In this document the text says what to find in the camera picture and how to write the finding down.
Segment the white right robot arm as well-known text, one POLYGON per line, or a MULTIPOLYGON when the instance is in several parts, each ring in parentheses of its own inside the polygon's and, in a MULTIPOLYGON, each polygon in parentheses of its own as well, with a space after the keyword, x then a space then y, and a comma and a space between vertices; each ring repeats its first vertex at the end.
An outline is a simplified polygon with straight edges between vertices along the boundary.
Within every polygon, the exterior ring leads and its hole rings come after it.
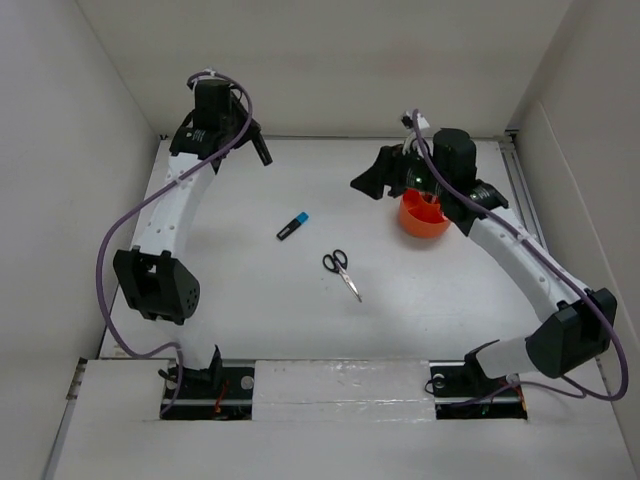
POLYGON ((381 147, 350 185, 374 200, 407 191, 436 196, 444 216, 498 263, 534 309, 540 325, 533 333, 489 342, 465 356, 468 390, 486 393, 512 374, 564 378, 611 346, 617 300, 608 289, 577 280, 532 239, 506 198, 478 178, 476 156, 463 130, 441 129, 430 144, 411 134, 404 144, 381 147))

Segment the pink capped black highlighter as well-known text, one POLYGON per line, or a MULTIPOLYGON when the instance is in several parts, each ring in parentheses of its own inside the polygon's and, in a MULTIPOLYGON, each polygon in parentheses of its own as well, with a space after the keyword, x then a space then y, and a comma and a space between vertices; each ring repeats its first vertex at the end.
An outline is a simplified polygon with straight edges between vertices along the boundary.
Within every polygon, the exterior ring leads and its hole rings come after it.
POLYGON ((262 136, 257 136, 253 139, 253 145, 264 166, 269 166, 273 163, 273 159, 269 149, 262 136))

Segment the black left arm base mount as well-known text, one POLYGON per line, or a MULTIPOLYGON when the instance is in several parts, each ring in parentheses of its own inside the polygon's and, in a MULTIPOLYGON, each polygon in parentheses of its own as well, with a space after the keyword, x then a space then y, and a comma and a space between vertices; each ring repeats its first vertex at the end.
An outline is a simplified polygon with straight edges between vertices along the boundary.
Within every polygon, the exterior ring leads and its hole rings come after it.
POLYGON ((227 365, 218 386, 185 381, 169 410, 167 421, 249 421, 252 419, 255 366, 227 365))

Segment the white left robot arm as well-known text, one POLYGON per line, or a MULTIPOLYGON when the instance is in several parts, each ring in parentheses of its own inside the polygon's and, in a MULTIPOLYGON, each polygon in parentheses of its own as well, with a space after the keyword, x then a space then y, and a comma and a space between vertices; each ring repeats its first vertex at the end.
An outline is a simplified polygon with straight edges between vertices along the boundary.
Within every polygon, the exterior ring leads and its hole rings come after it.
POLYGON ((113 266, 127 305, 154 322, 181 347, 184 381, 201 396, 222 387, 222 359, 207 346, 193 316, 203 294, 181 257, 198 207, 232 149, 253 143, 261 161, 272 159, 259 124, 242 104, 241 89, 228 79, 193 80, 194 108, 169 147, 164 184, 147 225, 128 250, 116 252, 113 266))

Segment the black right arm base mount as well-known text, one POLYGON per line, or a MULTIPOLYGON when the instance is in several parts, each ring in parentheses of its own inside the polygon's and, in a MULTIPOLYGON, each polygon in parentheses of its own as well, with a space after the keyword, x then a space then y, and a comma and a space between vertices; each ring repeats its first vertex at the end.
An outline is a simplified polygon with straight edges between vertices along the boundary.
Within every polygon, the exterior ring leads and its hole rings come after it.
POLYGON ((424 391, 434 400, 437 420, 528 419, 522 389, 505 376, 488 378, 476 352, 462 360, 431 361, 429 372, 424 391))

